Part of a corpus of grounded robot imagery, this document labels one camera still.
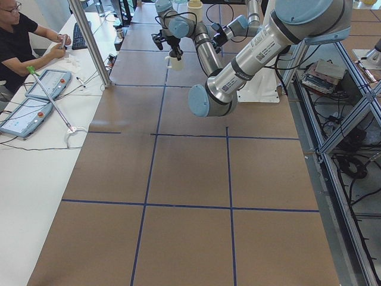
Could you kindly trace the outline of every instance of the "man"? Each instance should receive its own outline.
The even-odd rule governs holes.
[[[38,25],[20,13],[20,8],[21,3],[15,0],[0,0],[0,80],[7,81],[5,87],[13,94],[29,74],[26,67],[38,70],[65,55],[65,49],[58,44],[40,58],[33,56],[29,32],[56,43],[61,43],[63,35]],[[71,44],[70,37],[65,44]]]

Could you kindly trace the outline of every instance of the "gray robot arm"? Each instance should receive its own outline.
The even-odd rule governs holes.
[[[277,0],[268,25],[218,75],[190,89],[190,110],[204,117],[232,112],[236,91],[283,48],[303,39],[309,45],[343,40],[351,14],[351,0]]]

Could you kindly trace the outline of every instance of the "white table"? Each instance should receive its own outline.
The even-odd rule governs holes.
[[[92,23],[92,31],[103,59],[116,54],[113,23],[99,18],[97,13],[86,13]],[[72,35],[76,19],[72,15],[61,33]],[[80,85],[77,76],[87,80],[96,71],[88,49],[67,54],[75,61],[55,60],[45,68],[70,70],[72,79],[64,93]],[[34,81],[30,76],[26,82]],[[73,126],[88,128],[104,89],[97,76],[86,88],[75,90],[71,95],[56,101],[59,108]],[[25,99],[25,89],[15,94],[13,101]],[[6,110],[17,105],[10,103]],[[65,148],[64,136],[67,126],[55,110],[26,140],[17,138],[9,144],[22,148]],[[14,136],[2,134],[0,142]],[[71,147],[80,147],[86,133],[79,132],[69,139]],[[46,235],[65,191],[67,182],[79,155],[80,149],[24,151],[0,145],[2,170],[0,173],[0,285],[26,285],[37,262]]]

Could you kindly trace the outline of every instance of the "green clip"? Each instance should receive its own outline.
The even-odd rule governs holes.
[[[36,76],[40,76],[38,73],[36,73],[35,67],[29,66],[29,67],[26,67],[26,69],[29,71],[30,74],[35,74]]]

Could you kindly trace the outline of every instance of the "black keyboard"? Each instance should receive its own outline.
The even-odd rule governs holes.
[[[81,30],[79,29],[78,23],[74,24],[73,29],[73,45],[71,46],[72,49],[86,49],[88,46],[86,44],[86,41],[82,35]]]

